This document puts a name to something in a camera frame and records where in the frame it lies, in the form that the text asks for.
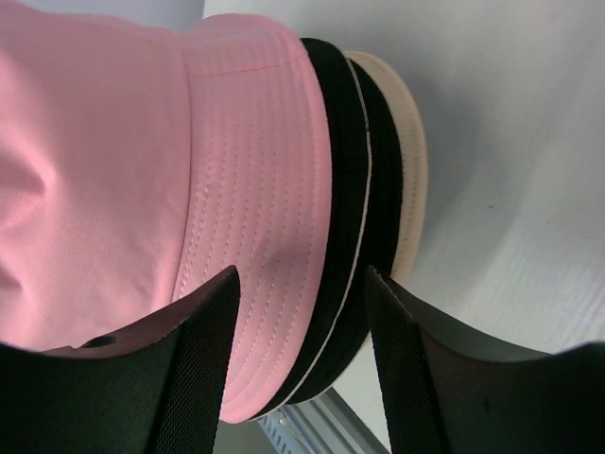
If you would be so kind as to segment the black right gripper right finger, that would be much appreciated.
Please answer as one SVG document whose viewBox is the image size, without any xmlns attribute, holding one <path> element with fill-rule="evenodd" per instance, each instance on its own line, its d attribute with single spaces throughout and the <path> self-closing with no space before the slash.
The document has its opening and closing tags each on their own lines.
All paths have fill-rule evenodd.
<svg viewBox="0 0 605 454">
<path fill-rule="evenodd" d="M 395 453 L 600 453 L 604 345 L 547 354 L 481 332 L 368 270 Z"/>
</svg>

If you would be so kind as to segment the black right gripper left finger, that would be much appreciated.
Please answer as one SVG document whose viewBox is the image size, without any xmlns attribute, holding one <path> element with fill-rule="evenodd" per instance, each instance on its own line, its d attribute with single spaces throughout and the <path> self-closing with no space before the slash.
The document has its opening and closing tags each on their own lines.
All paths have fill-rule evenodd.
<svg viewBox="0 0 605 454">
<path fill-rule="evenodd" d="M 84 345 L 1 348 L 5 453 L 210 453 L 240 300 L 228 267 Z"/>
</svg>

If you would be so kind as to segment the pink hat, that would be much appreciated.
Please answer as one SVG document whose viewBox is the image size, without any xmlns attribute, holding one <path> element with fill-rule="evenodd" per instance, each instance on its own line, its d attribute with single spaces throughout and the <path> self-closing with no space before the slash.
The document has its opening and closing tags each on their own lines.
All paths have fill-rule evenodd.
<svg viewBox="0 0 605 454">
<path fill-rule="evenodd" d="M 76 345 L 236 266 L 220 417 L 285 382 L 314 306 L 333 164 L 303 42 L 256 15 L 185 32 L 1 5 L 1 339 Z"/>
</svg>

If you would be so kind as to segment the beige bucket hat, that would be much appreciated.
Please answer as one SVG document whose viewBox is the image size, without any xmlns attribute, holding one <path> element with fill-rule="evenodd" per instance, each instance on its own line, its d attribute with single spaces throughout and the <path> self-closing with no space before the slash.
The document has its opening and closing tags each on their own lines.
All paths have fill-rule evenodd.
<svg viewBox="0 0 605 454">
<path fill-rule="evenodd" d="M 397 131 L 402 158 L 400 229 L 390 277 L 404 285 L 421 243 L 428 187 L 428 157 L 424 126 L 417 104 L 405 82 L 385 61 L 360 51 L 345 56 L 357 63 L 381 90 Z"/>
</svg>

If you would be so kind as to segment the black bucket hat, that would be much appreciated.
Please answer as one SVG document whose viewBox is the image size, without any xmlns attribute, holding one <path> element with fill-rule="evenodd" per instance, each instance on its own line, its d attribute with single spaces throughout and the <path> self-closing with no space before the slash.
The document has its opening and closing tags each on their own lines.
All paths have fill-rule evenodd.
<svg viewBox="0 0 605 454">
<path fill-rule="evenodd" d="M 371 154 L 369 196 L 362 244 L 351 293 L 336 331 L 317 368 L 287 405 L 312 399 L 332 386 L 354 359 L 370 333 L 364 280 L 368 267 L 390 271 L 393 265 L 402 205 L 402 158 L 393 120 L 382 92 L 357 63 L 351 61 L 368 118 Z"/>
</svg>

